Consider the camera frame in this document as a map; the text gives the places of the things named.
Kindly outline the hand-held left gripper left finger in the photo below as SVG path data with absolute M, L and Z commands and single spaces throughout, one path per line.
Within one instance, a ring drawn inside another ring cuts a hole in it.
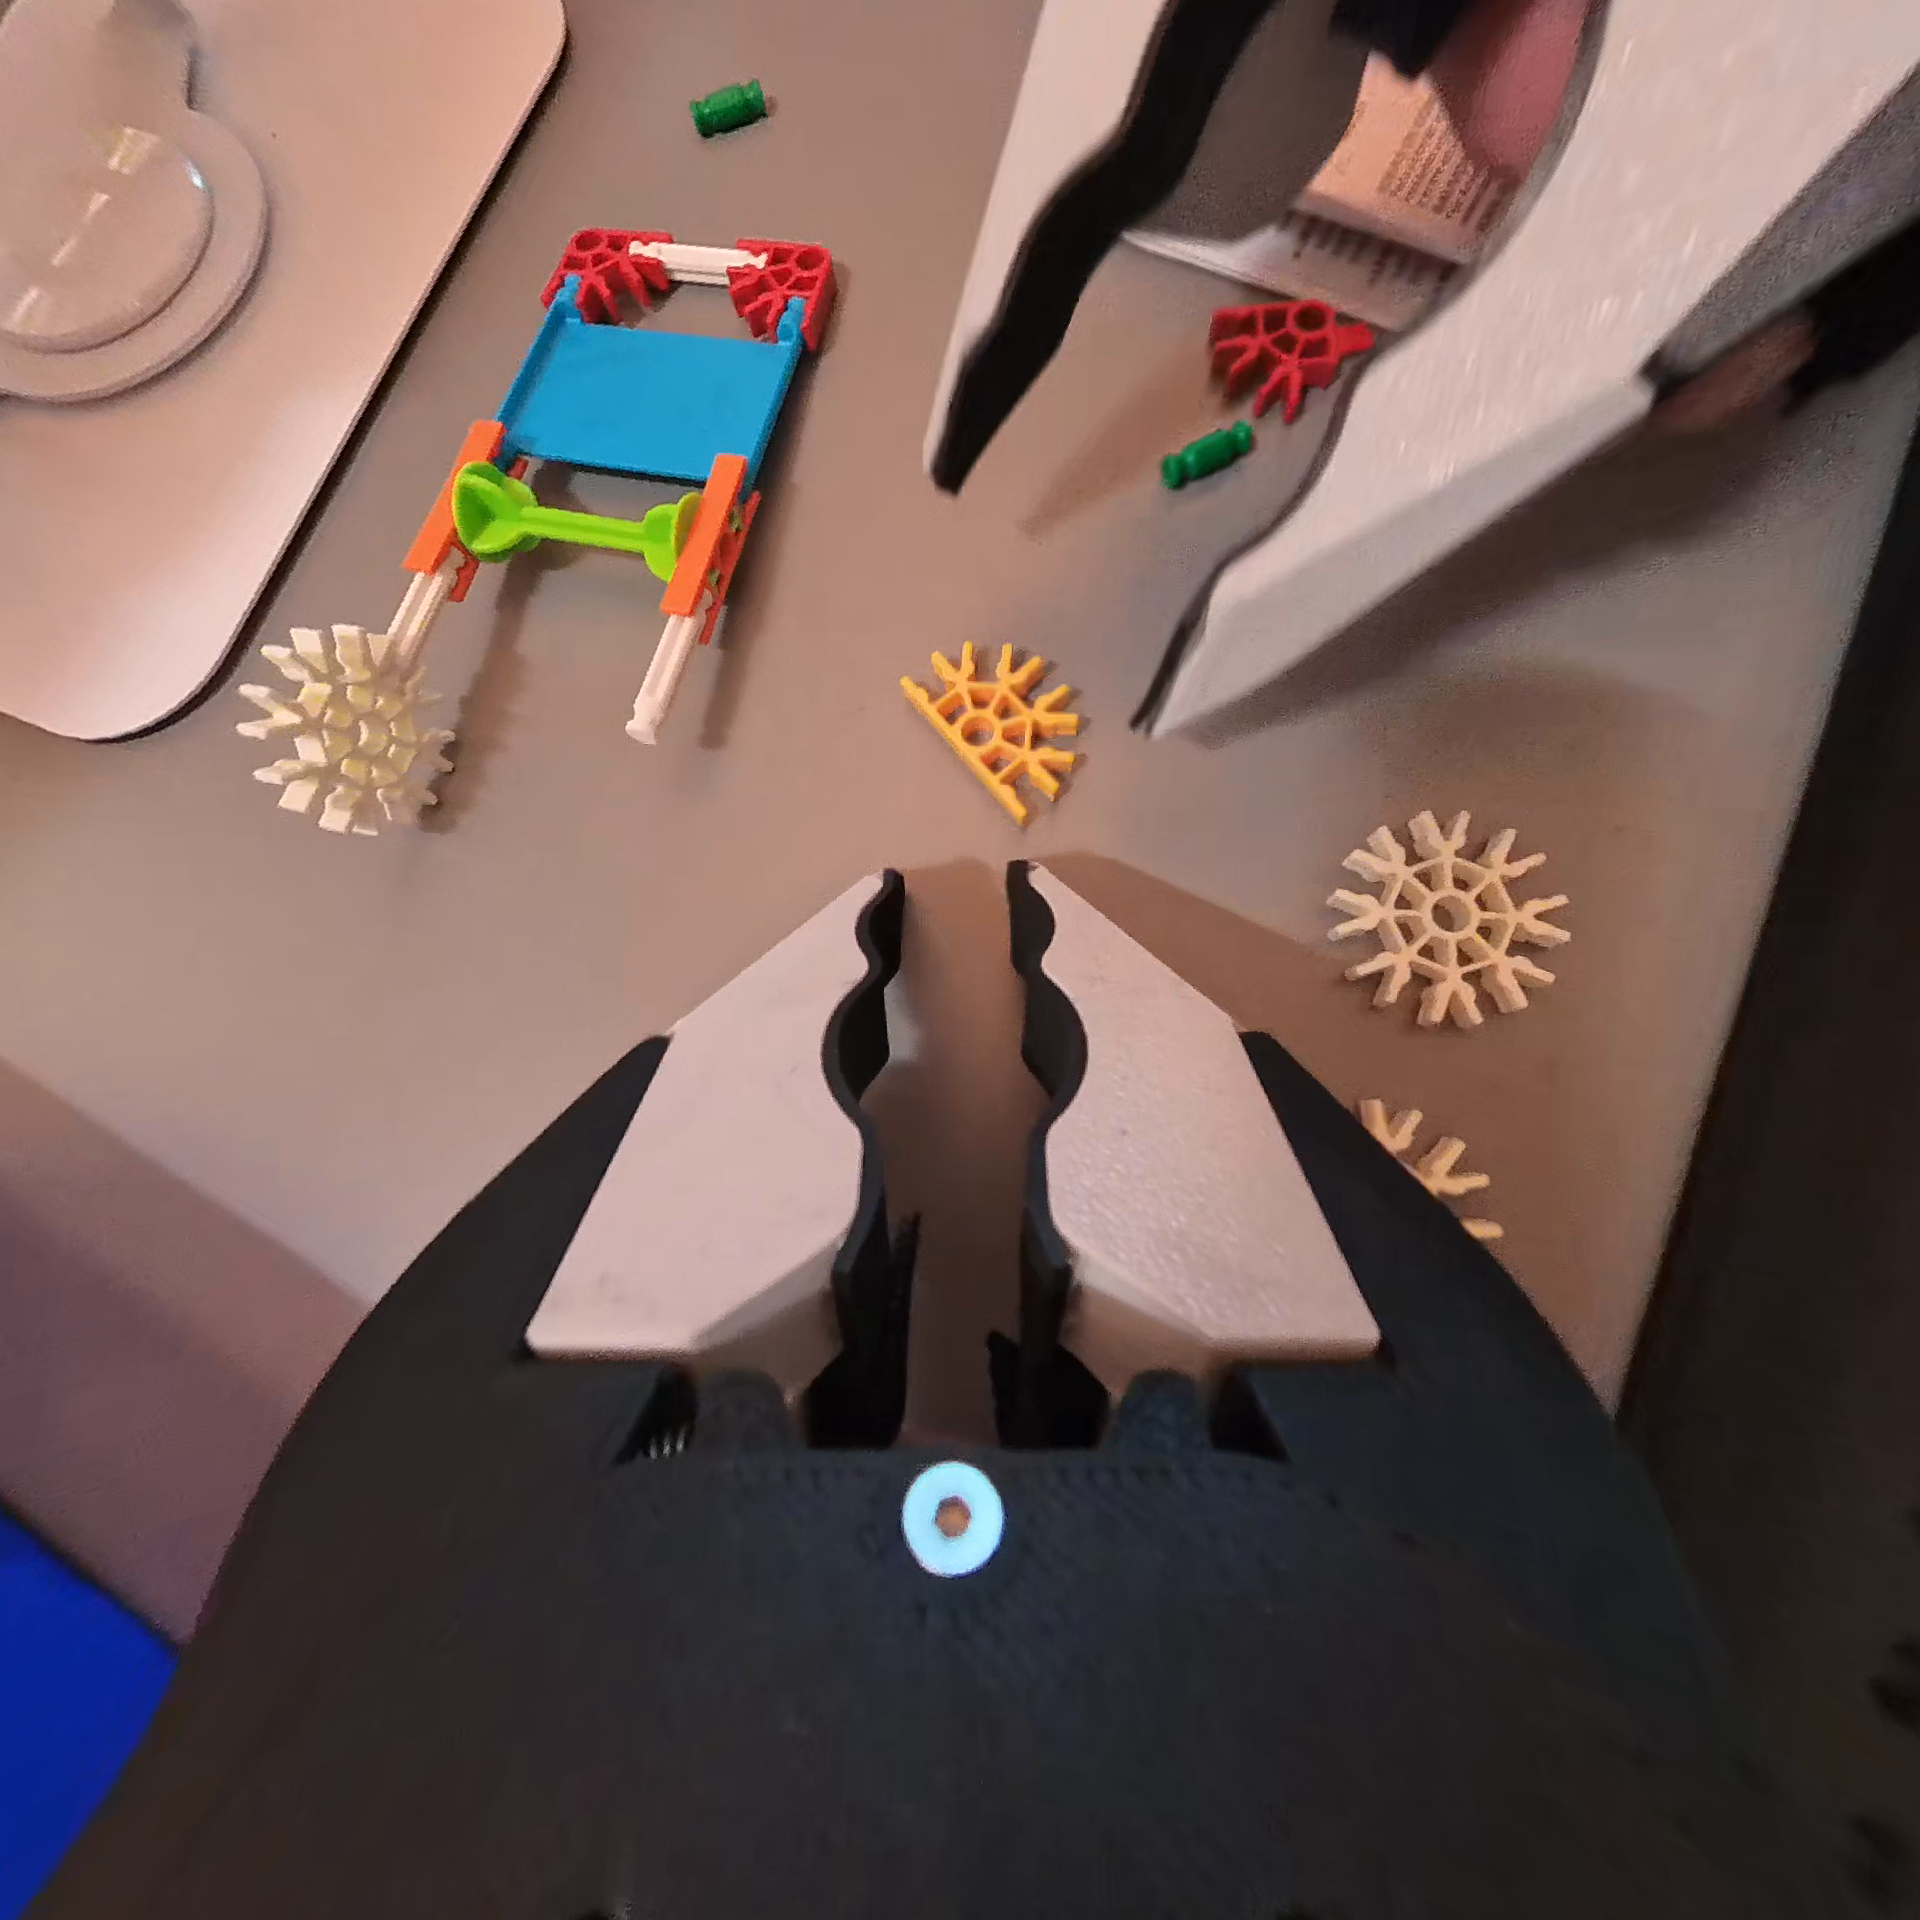
M 534 1353 L 760 1371 L 831 1449 L 893 1448 L 920 1226 L 863 1097 L 906 883 L 853 883 L 678 1022 L 526 1331 Z

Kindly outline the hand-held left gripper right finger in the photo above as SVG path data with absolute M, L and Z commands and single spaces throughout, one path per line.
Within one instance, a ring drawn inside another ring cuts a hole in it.
M 1006 871 L 1042 1094 L 1022 1298 L 992 1339 L 1008 1449 L 1087 1449 L 1147 1376 L 1373 1360 L 1381 1328 L 1237 1022 L 1039 862 Z

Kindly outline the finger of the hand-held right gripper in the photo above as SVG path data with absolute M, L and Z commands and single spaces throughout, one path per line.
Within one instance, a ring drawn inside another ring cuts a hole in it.
M 1359 100 L 1329 3 L 1048 3 L 929 420 L 959 491 L 1126 233 L 1239 241 L 1288 216 Z
M 1136 728 L 1258 696 L 1640 424 L 1917 201 L 1917 3 L 1615 3 L 1454 295 L 1210 574 Z

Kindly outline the colourful construction toy frame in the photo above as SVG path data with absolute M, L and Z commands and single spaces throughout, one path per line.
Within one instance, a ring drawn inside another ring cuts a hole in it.
M 657 745 L 726 617 L 765 458 L 835 299 L 824 244 L 577 231 L 506 398 L 467 428 L 408 546 L 390 625 L 261 647 L 274 683 L 242 687 L 251 718 L 235 728 L 274 751 L 255 780 L 325 833 L 417 823 L 453 743 L 430 715 L 425 644 L 481 567 L 543 545 L 640 560 L 662 584 L 664 628 L 627 724 Z

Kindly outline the orange half circle connector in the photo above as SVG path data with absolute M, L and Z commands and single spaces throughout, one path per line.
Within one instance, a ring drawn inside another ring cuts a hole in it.
M 1073 689 L 1045 687 L 1049 664 L 1013 643 L 992 660 L 965 643 L 959 657 L 934 655 L 929 672 L 930 681 L 903 676 L 903 697 L 1002 812 L 1027 828 L 1034 800 L 1058 800 L 1079 761 Z

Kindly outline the blue storage bin with tag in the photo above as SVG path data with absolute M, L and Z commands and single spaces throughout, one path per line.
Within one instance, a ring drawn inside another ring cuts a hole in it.
M 104 1803 L 177 1651 L 2 1516 L 2 1916 L 26 1913 Z

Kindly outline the white snowflake connector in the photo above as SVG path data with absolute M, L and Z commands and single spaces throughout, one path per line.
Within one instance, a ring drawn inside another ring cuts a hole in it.
M 1442 1203 L 1456 1226 L 1479 1244 L 1497 1244 L 1505 1226 L 1487 1214 L 1493 1177 L 1472 1162 L 1470 1146 L 1454 1134 L 1434 1132 L 1425 1111 L 1398 1107 L 1376 1095 L 1353 1102 L 1360 1127 L 1408 1177 Z
M 1470 812 L 1374 828 L 1343 860 L 1349 884 L 1329 896 L 1329 940 L 1362 947 L 1345 979 L 1430 1032 L 1525 1014 L 1554 983 L 1546 956 L 1571 944 L 1569 898 L 1530 892 L 1544 864 L 1512 828 L 1477 833 Z

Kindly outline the white paper leaflet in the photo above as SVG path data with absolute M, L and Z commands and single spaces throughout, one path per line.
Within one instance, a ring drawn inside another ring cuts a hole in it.
M 1505 217 L 1507 184 L 1461 147 L 1425 78 L 1369 55 L 1351 124 L 1285 219 L 1242 238 L 1136 230 L 1126 243 L 1272 298 L 1407 331 Z

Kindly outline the red toy connector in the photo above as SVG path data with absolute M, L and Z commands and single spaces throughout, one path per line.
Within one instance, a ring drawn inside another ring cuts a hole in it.
M 1376 331 L 1319 299 L 1221 307 L 1208 330 L 1208 360 L 1221 392 L 1247 401 L 1254 419 L 1280 412 L 1294 424 L 1311 394 L 1338 385 L 1347 363 L 1378 346 Z

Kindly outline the white wooden book stand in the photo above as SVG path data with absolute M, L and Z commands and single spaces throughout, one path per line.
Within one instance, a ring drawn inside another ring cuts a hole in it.
M 563 6 L 6 6 L 2 707 L 218 680 L 553 78 Z

